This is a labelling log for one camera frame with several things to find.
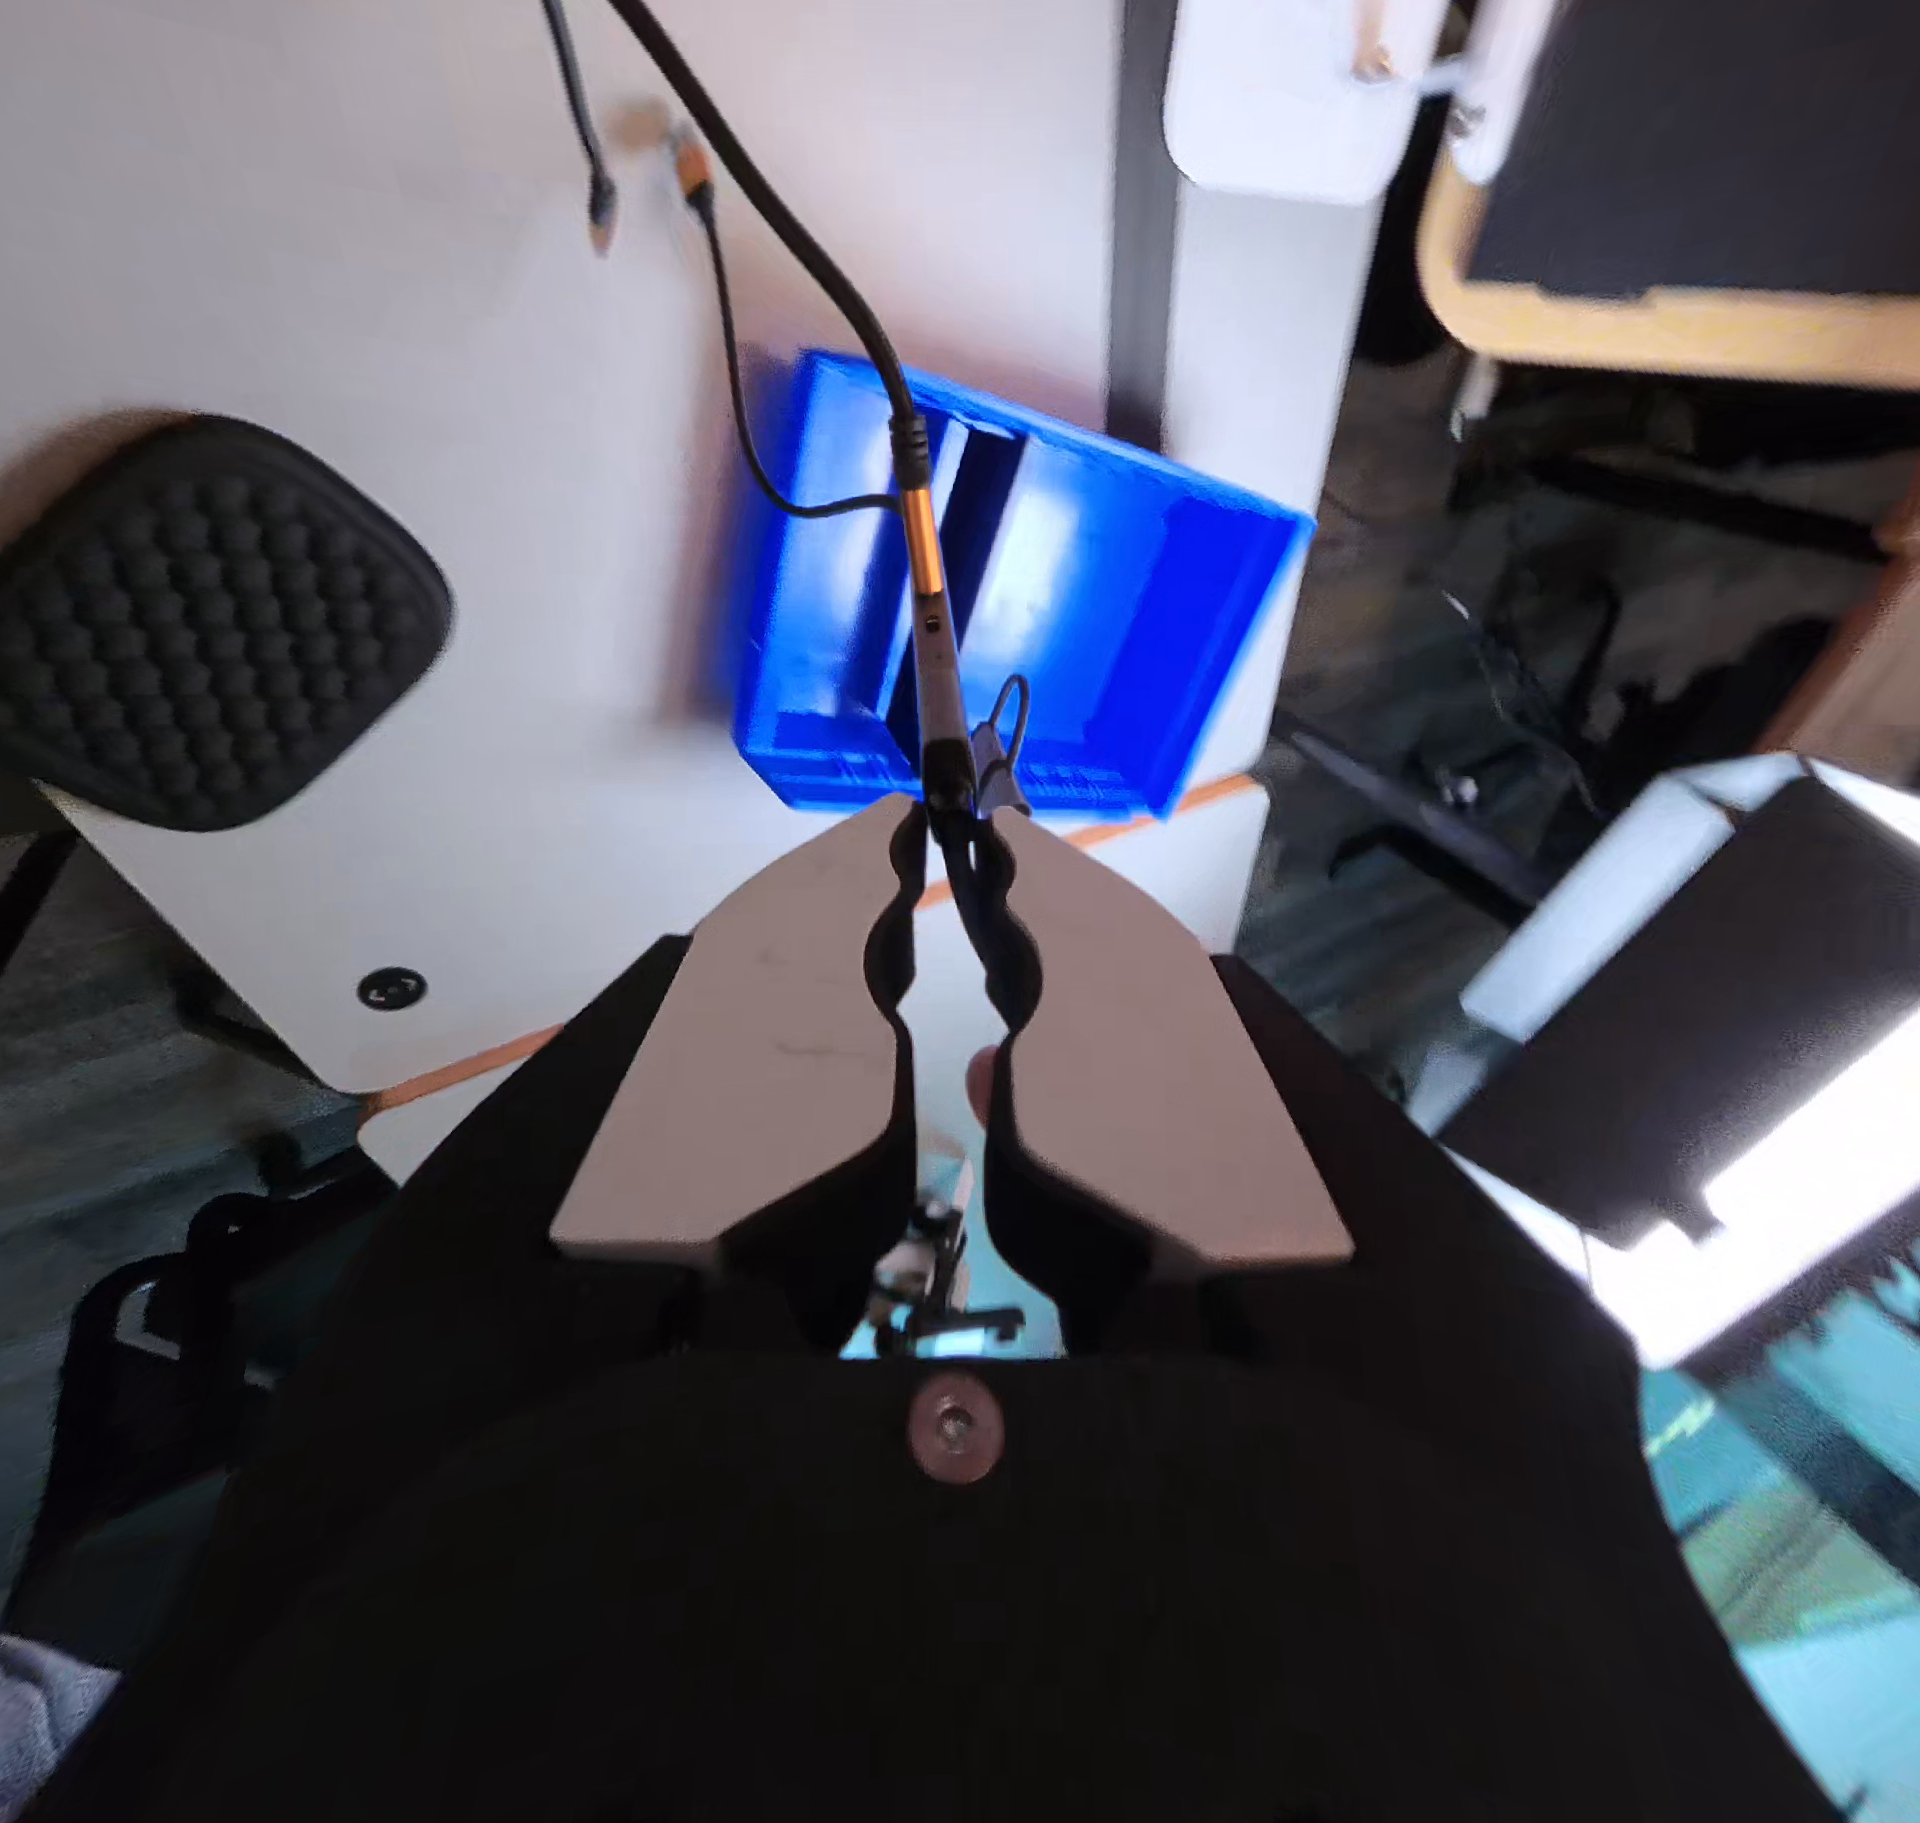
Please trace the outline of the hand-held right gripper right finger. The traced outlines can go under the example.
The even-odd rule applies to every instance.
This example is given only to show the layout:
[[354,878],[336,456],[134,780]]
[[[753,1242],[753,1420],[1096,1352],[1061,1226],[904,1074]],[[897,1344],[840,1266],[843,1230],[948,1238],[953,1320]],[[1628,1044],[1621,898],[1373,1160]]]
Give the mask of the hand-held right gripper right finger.
[[1000,810],[972,946],[1004,1026],[984,1210],[1058,1308],[1344,1266],[1355,1240],[1213,958],[1090,852]]

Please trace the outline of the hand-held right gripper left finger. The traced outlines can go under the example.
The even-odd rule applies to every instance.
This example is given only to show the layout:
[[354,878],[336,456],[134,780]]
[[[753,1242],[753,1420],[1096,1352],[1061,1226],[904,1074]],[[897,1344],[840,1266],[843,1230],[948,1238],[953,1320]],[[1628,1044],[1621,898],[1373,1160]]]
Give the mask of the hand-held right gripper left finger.
[[916,1200],[925,808],[886,796],[786,852],[547,1044],[592,1070],[547,1226],[567,1262],[672,1268],[793,1322],[855,1322]]

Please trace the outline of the blue plastic bin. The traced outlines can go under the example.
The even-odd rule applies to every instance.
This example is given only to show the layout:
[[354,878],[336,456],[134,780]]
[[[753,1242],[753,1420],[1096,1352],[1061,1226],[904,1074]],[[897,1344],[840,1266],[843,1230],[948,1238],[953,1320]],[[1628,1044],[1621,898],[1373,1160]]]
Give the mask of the blue plastic bin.
[[[1015,776],[1050,818],[1168,818],[1314,522],[1154,452],[907,370],[969,724],[1030,684]],[[742,564],[732,744],[779,802],[919,790],[899,518],[760,504]]]

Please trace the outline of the white-framed black panel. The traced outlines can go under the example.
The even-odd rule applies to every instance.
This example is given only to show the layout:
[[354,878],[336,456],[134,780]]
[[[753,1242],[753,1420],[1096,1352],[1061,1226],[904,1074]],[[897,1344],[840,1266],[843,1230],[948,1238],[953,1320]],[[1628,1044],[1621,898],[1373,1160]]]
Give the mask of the white-framed black panel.
[[1794,756],[1650,784],[1462,992],[1436,1142],[1697,1360],[1916,1200],[1917,800]]

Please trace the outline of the black backpack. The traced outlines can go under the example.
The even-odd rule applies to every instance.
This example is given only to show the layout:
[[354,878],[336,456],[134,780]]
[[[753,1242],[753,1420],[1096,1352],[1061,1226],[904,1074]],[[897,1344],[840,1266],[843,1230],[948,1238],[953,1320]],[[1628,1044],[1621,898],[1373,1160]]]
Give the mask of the black backpack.
[[398,1196],[375,1164],[345,1154],[290,1194],[212,1198],[172,1252],[101,1278],[65,1334],[52,1458],[21,1567],[227,1472]]

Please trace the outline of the black bumpy wrist pad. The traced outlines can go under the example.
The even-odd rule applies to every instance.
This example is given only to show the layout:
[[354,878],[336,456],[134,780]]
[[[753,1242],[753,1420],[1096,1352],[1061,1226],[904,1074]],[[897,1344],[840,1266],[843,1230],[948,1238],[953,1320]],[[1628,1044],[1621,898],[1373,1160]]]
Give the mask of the black bumpy wrist pad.
[[415,690],[454,620],[423,546],[299,444],[172,420],[3,546],[3,772],[141,828],[250,828]]

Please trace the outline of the person's leg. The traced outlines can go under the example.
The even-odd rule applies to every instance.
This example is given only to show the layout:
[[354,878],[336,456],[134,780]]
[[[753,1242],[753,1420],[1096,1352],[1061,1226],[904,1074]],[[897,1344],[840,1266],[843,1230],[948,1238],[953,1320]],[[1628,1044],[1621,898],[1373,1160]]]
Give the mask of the person's leg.
[[1,1821],[27,1809],[120,1679],[111,1667],[1,1633]]

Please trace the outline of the white tabletop stand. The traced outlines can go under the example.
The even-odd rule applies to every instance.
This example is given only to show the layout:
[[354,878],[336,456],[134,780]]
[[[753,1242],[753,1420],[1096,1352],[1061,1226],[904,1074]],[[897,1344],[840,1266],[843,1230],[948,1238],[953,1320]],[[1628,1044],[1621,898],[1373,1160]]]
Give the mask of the white tabletop stand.
[[1475,0],[1443,54],[1454,0],[1177,0],[1163,142],[1193,186],[1365,206],[1391,182],[1422,104],[1452,104],[1452,164],[1501,170],[1564,0]]

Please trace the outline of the white stand with black board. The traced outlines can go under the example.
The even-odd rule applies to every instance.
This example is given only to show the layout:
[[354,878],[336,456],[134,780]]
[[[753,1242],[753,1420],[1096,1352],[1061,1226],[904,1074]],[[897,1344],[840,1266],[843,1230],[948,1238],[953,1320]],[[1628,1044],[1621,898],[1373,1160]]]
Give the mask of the white stand with black board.
[[1509,364],[1916,392],[1916,0],[1477,0],[1416,232]]

